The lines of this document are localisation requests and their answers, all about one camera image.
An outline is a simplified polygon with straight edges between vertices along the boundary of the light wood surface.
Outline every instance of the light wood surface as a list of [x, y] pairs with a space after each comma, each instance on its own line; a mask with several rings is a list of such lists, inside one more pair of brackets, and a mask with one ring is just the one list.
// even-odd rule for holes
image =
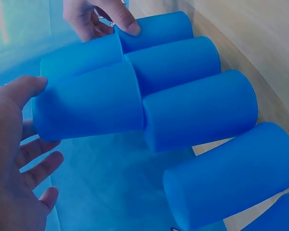
[[[195, 35], [206, 35], [217, 46], [223, 70], [237, 69], [249, 78], [258, 99], [259, 122], [275, 122], [289, 134], [289, 0], [130, 1], [137, 18], [186, 12]], [[194, 149], [202, 154], [223, 142]], [[225, 219], [227, 229], [241, 230], [283, 193]]]

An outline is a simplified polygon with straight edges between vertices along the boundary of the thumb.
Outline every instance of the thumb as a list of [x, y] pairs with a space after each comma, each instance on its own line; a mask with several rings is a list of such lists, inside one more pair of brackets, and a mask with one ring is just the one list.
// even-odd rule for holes
[[121, 30], [133, 36], [140, 34], [140, 26], [121, 0], [104, 0], [98, 2], [98, 5], [95, 5], [103, 9]]

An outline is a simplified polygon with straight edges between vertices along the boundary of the blue tarp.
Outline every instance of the blue tarp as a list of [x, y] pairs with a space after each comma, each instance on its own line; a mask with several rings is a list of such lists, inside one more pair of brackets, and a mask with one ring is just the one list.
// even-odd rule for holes
[[[74, 42], [79, 40], [62, 19], [61, 1], [0, 0], [0, 85], [20, 75], [38, 76], [42, 55]], [[31, 117], [28, 103], [24, 118]], [[153, 153], [142, 132], [130, 132], [65, 140], [57, 150], [63, 152], [64, 163], [35, 190], [40, 196], [50, 186], [60, 189], [47, 231], [177, 228], [162, 174], [195, 158], [191, 148]], [[200, 230], [224, 231], [225, 227], [219, 222]]]

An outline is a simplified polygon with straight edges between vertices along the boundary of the human hand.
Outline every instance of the human hand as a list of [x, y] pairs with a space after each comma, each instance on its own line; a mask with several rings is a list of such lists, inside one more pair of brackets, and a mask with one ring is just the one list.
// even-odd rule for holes
[[121, 0], [63, 0], [63, 18], [71, 24], [83, 42], [112, 33], [97, 14], [114, 22], [121, 30], [137, 36], [140, 27]]
[[60, 143], [36, 139], [20, 146], [22, 140], [36, 134], [32, 120], [23, 122], [22, 109], [46, 84], [44, 77], [23, 76], [0, 87], [0, 231], [44, 231], [46, 217], [58, 197], [53, 187], [40, 199], [32, 190], [60, 166], [60, 152], [28, 171], [19, 171]]

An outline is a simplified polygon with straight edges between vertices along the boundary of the fingernail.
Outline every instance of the fingernail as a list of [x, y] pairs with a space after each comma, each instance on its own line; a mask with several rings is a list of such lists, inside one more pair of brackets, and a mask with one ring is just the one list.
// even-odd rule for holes
[[129, 27], [127, 28], [127, 32], [133, 36], [138, 36], [141, 33], [141, 28], [138, 25], [137, 22], [133, 22]]

